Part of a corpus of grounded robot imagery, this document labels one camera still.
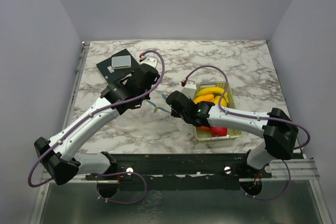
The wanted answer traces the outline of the red toy apple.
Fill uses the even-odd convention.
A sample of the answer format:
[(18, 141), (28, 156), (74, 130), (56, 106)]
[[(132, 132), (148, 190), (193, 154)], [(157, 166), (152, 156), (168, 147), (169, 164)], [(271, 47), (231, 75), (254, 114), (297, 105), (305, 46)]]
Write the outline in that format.
[(210, 133), (212, 137), (222, 137), (227, 135), (226, 127), (211, 127)]

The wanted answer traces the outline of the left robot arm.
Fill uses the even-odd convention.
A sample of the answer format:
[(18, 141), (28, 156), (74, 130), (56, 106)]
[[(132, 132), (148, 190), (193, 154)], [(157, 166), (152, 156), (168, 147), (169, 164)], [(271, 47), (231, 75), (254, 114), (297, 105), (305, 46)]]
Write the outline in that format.
[(112, 178), (116, 172), (112, 156), (104, 152), (81, 155), (78, 151), (103, 126), (126, 110), (140, 107), (162, 78), (163, 74), (153, 66), (138, 65), (129, 77), (108, 84), (94, 104), (67, 128), (49, 139), (36, 140), (38, 161), (55, 183), (63, 185), (79, 174)]

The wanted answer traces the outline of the clear zip top bag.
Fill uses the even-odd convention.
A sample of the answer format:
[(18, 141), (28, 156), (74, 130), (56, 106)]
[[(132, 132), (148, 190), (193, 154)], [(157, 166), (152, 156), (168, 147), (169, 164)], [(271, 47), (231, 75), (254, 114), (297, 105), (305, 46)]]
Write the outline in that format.
[(153, 107), (153, 113), (171, 113), (171, 108), (166, 103), (167, 96), (167, 92), (155, 89), (149, 94), (149, 98), (145, 101)]

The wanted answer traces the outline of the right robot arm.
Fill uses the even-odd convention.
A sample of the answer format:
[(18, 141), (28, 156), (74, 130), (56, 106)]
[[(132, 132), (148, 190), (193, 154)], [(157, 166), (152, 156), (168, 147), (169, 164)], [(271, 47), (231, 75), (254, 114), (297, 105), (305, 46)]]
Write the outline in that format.
[(171, 93), (166, 103), (171, 107), (171, 116), (195, 127), (227, 127), (262, 138), (264, 141), (248, 151), (241, 164), (246, 177), (254, 177), (275, 159), (292, 159), (298, 128), (281, 109), (257, 113), (223, 108), (213, 102), (196, 104), (179, 91)]

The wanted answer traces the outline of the orange toy orange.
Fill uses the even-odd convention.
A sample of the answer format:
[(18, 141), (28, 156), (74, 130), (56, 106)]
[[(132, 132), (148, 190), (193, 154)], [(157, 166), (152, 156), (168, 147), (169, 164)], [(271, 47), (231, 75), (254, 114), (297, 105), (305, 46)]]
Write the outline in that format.
[(199, 131), (209, 131), (211, 128), (210, 127), (206, 127), (206, 126), (200, 126), (200, 127), (197, 127), (197, 129)]

